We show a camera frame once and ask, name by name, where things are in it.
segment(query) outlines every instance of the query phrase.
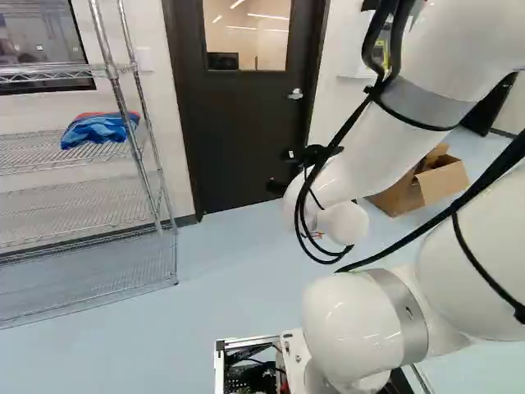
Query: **cardboard box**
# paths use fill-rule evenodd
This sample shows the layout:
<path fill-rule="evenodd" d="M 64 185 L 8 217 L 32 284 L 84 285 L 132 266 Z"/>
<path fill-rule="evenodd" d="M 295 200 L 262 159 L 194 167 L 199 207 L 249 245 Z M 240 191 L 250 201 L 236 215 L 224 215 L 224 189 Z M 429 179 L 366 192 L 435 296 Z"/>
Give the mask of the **cardboard box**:
<path fill-rule="evenodd" d="M 469 181 L 463 162 L 446 154 L 448 149 L 447 144 L 437 145 L 392 187 L 367 199 L 396 217 L 467 189 Z"/>

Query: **shelf post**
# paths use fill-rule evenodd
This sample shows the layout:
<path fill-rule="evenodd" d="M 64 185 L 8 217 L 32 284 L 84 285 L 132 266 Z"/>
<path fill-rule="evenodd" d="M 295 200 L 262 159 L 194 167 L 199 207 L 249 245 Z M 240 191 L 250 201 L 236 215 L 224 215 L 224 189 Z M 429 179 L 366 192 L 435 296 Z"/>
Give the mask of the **shelf post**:
<path fill-rule="evenodd" d="M 148 174 L 144 168 L 144 162 L 142 160 L 142 153 L 140 152 L 139 144 L 135 138 L 135 133 L 133 129 L 133 124 L 131 123 L 130 114 L 128 113 L 126 101 L 124 100 L 124 94 L 122 93 L 121 83 L 119 80 L 118 69 L 113 61 L 113 56 L 111 49 L 109 47 L 109 41 L 107 39 L 106 29 L 103 24 L 102 15 L 100 14 L 100 6 L 98 0 L 89 0 L 89 9 L 91 11 L 91 16 L 93 17 L 93 23 L 95 26 L 95 31 L 97 33 L 98 44 L 100 45 L 100 51 L 103 56 L 104 64 L 106 66 L 106 74 L 110 83 L 112 84 L 113 93 L 115 94 L 116 104 L 124 120 L 126 134 L 128 136 L 128 141 L 131 146 L 131 153 L 133 160 L 135 161 L 135 166 L 139 173 L 139 178 L 146 193 L 148 199 L 149 210 L 155 221 L 155 227 L 157 231 L 162 234 L 162 224 L 160 219 L 160 212 L 158 212 L 153 192 L 148 180 Z"/>
<path fill-rule="evenodd" d="M 178 230 L 177 225 L 175 223 L 175 216 L 173 214 L 173 206 L 171 205 L 166 179 L 164 177 L 164 171 L 162 170 L 160 154 L 158 152 L 155 135 L 153 134 L 153 126 L 151 122 L 151 117 L 149 116 L 146 99 L 144 97 L 144 90 L 142 89 L 142 83 L 140 82 L 139 68 L 137 65 L 137 59 L 135 56 L 135 51 L 133 49 L 133 44 L 131 43 L 130 28 L 128 26 L 126 12 L 124 10 L 124 3 L 122 0 L 116 0 L 116 4 L 118 7 L 119 15 L 121 17 L 122 32 L 124 33 L 124 40 L 126 41 L 126 47 L 128 51 L 128 56 L 130 58 L 131 68 L 133 70 L 133 77 L 135 78 L 135 84 L 137 86 L 137 92 L 139 92 L 140 105 L 142 106 L 142 113 L 144 114 L 144 120 L 146 122 L 146 129 L 148 130 L 149 141 L 151 143 L 153 156 L 157 165 L 157 174 L 161 183 L 162 193 L 164 194 L 164 202 L 166 204 L 167 212 L 170 216 L 171 229 L 175 234 L 177 234 Z"/>

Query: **blue cloth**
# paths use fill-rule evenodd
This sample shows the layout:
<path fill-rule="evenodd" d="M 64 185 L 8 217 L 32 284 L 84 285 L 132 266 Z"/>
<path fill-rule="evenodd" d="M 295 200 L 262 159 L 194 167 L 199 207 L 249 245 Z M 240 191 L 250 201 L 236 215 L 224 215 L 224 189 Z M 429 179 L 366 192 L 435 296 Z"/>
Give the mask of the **blue cloth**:
<path fill-rule="evenodd" d="M 139 125 L 140 115 L 137 112 L 129 112 L 129 115 L 132 131 L 135 131 Z M 108 141 L 126 141 L 126 128 L 120 112 L 79 115 L 64 132 L 60 147 L 66 150 L 87 142 L 103 144 Z"/>

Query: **window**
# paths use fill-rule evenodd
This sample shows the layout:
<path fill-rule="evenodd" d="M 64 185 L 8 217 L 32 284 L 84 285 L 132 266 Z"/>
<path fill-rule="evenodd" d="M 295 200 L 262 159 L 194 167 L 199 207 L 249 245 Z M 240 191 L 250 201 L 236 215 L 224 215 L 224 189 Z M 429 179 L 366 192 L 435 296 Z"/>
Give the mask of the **window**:
<path fill-rule="evenodd" d="M 291 0 L 203 0 L 210 70 L 284 71 Z"/>
<path fill-rule="evenodd" d="M 86 61 L 70 0 L 0 0 L 0 67 Z M 17 82 L 0 95 L 86 89 L 93 80 Z"/>

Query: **wire rack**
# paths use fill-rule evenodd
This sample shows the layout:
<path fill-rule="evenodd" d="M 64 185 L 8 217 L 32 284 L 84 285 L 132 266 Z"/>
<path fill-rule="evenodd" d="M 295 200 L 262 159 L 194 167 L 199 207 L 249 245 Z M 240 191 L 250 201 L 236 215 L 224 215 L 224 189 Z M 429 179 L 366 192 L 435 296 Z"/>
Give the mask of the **wire rack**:
<path fill-rule="evenodd" d="M 176 238 L 154 228 L 22 263 L 0 263 L 0 328 L 176 284 Z"/>
<path fill-rule="evenodd" d="M 149 179 L 161 195 L 154 174 Z M 0 194 L 0 252 L 151 222 L 137 176 L 37 187 Z"/>
<path fill-rule="evenodd" d="M 19 6 L 27 3 L 9 1 Z M 127 157 L 135 164 L 137 175 L 0 193 L 0 328 L 177 283 L 177 227 L 124 5 L 122 0 L 115 1 L 129 64 L 117 65 L 99 0 L 86 1 L 103 64 L 0 66 L 0 85 L 105 77 L 126 129 L 126 144 L 86 144 L 61 151 L 61 131 L 4 135 L 0 136 L 0 175 L 19 176 L 21 172 Z M 127 109 L 120 82 L 120 75 L 126 72 L 134 76 L 144 133 L 134 132 Z M 153 173 L 144 164 L 146 143 L 152 154 L 146 157 L 155 162 Z M 163 218 L 169 218 L 170 231 L 163 226 Z"/>
<path fill-rule="evenodd" d="M 58 141 L 62 133 L 50 130 L 0 135 L 0 176 L 131 158 L 128 144 L 84 144 L 61 150 Z"/>
<path fill-rule="evenodd" d="M 134 70 L 132 65 L 115 65 L 115 68 L 116 72 L 120 74 Z M 103 64 L 74 62 L 38 63 L 33 66 L 2 66 L 0 67 L 0 84 L 106 77 L 106 69 L 106 66 Z"/>

